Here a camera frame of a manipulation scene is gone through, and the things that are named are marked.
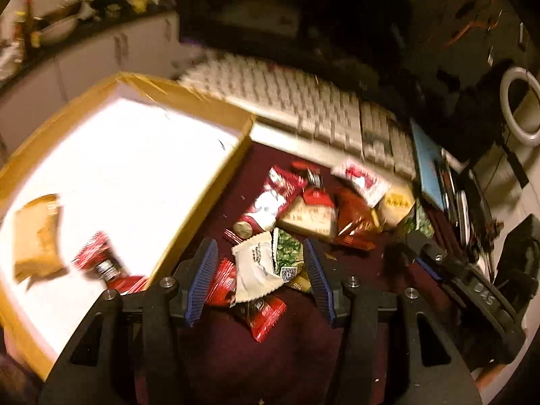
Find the small black red candy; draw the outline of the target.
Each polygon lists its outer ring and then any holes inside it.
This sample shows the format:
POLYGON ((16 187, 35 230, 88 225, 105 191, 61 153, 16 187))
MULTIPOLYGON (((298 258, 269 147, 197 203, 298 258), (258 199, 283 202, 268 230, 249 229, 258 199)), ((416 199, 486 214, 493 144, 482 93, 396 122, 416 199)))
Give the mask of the small black red candy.
POLYGON ((295 160, 291 163, 291 168, 295 174, 304 178, 310 187, 323 189, 323 177, 317 165, 295 160))

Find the white wrinkled snack packet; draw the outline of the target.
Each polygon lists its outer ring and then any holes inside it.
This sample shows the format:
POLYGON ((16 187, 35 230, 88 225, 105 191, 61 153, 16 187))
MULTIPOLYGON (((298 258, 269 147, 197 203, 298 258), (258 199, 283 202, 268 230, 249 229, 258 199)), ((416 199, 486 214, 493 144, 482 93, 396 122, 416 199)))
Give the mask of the white wrinkled snack packet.
POLYGON ((271 294, 284 285, 275 274, 272 236, 268 231, 234 246, 236 267, 235 302, 247 303, 271 294))

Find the long red snack packet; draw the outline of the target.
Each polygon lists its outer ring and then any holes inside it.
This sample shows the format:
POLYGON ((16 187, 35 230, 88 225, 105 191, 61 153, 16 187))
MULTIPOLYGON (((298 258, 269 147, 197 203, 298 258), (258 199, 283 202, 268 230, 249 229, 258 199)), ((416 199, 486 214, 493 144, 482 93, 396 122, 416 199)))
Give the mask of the long red snack packet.
POLYGON ((271 231, 306 185, 305 178, 274 165, 252 204, 231 228, 223 232, 224 239, 238 245, 254 235, 271 231))

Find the large cracker packet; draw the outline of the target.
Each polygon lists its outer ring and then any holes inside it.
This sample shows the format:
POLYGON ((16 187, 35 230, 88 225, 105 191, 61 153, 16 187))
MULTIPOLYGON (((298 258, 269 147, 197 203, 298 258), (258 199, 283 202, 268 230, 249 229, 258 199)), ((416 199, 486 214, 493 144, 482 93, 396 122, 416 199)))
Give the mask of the large cracker packet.
POLYGON ((377 205, 379 222, 396 227, 414 206, 414 196, 408 188, 391 187, 377 205))

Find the olive gold snack packet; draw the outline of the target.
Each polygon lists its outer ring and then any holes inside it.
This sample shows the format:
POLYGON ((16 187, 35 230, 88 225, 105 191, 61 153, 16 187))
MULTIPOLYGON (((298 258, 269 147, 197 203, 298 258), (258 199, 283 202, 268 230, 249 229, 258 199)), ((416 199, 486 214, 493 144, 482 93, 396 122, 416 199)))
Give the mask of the olive gold snack packet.
POLYGON ((419 199, 414 202, 411 210, 400 221, 397 228, 400 235, 409 234, 412 231, 419 231, 429 239, 435 235, 435 229, 419 199))

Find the green pea snack packet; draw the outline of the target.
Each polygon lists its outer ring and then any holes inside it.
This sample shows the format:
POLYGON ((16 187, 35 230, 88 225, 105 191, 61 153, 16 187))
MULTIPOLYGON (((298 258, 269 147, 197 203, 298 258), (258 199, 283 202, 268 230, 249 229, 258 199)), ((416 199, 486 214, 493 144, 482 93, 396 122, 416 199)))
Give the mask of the green pea snack packet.
POLYGON ((272 251, 275 274, 286 284, 293 281, 304 267, 302 243, 281 228, 274 228, 272 251))

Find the beige biscuit bar packet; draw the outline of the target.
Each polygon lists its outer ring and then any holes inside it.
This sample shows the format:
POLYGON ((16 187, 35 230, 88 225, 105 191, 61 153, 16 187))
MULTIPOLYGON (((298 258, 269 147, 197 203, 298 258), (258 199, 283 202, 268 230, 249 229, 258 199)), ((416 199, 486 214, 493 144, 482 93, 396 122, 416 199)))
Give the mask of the beige biscuit bar packet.
POLYGON ((286 231, 331 240, 336 235, 336 209, 306 204, 300 196, 278 218, 277 225, 286 231))

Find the red triangular snack packet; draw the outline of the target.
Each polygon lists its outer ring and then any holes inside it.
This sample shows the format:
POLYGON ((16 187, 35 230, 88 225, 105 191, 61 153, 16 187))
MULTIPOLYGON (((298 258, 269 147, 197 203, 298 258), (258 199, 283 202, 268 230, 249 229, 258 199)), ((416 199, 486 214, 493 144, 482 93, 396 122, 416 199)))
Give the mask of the red triangular snack packet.
POLYGON ((335 188, 333 195, 338 210, 334 242, 356 250, 374 250, 382 230, 376 211, 347 187, 335 188))

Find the dark red table cloth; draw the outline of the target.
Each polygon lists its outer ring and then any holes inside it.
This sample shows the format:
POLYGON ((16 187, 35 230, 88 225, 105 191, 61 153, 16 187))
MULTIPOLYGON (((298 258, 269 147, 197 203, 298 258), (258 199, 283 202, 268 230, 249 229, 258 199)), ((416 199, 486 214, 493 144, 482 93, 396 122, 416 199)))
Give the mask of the dark red table cloth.
POLYGON ((383 279, 379 251, 334 250, 333 260, 360 279, 351 317, 334 328, 313 298, 283 288, 287 310, 262 343, 236 309, 206 307, 194 325, 152 325, 171 350, 173 374, 143 375, 150 404, 478 404, 481 397, 437 312, 448 298, 417 265, 419 297, 383 279))

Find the golden pastry packet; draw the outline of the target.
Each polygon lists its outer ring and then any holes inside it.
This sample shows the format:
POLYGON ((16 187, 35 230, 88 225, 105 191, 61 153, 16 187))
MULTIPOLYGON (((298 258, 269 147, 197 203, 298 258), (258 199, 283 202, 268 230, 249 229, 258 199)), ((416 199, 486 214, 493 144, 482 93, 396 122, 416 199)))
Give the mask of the golden pastry packet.
POLYGON ((28 202, 14 217, 14 279, 44 279, 60 272, 64 261, 59 256, 60 205, 57 194, 47 194, 28 202))

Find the black pen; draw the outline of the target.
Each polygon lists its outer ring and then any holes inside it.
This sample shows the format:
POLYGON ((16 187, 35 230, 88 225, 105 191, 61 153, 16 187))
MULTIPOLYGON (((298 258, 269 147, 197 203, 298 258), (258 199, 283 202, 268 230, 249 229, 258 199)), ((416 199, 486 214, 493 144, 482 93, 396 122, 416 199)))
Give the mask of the black pen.
POLYGON ((465 192, 457 190, 445 159, 437 162, 437 174, 443 197, 444 211, 459 243, 465 247, 470 240, 470 223, 468 219, 468 203, 465 192))

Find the small red white sachet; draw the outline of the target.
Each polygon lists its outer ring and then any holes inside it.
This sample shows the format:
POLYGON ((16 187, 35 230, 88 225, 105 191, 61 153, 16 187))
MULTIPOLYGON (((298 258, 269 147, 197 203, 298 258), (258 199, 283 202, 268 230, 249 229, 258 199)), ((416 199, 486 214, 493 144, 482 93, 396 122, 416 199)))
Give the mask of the small red white sachet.
POLYGON ((333 166, 330 173, 346 180, 370 208, 374 208, 391 187, 384 177, 353 158, 333 166))

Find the gold cardboard box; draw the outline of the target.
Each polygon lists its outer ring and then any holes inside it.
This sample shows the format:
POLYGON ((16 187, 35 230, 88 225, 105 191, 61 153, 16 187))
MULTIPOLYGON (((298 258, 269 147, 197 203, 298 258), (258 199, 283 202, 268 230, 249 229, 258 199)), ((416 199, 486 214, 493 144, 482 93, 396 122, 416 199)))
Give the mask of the gold cardboard box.
POLYGON ((72 266, 106 234, 128 272, 171 272, 251 143, 254 117, 161 78, 122 72, 40 125, 1 171, 1 323, 27 365, 46 378, 103 284, 72 266), (14 279, 15 216, 35 198, 59 199, 64 268, 14 279))

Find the blue notebook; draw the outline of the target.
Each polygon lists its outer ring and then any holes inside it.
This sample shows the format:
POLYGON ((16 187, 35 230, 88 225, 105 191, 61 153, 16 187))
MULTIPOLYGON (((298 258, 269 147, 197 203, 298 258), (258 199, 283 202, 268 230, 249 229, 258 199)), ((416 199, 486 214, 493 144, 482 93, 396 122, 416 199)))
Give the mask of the blue notebook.
POLYGON ((414 120, 410 121, 410 126, 422 195, 432 206, 444 210, 445 202, 437 171, 440 149, 414 120))

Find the red candy wrapper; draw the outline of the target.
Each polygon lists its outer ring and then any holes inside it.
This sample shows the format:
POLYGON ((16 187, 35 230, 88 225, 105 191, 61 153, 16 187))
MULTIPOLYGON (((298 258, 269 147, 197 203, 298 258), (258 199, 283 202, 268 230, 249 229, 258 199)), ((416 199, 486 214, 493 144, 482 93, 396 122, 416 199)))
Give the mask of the red candy wrapper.
POLYGON ((72 260, 72 266, 87 275, 102 280, 107 289, 121 295, 144 290, 147 278, 130 275, 113 250, 108 236, 99 231, 82 247, 72 260))

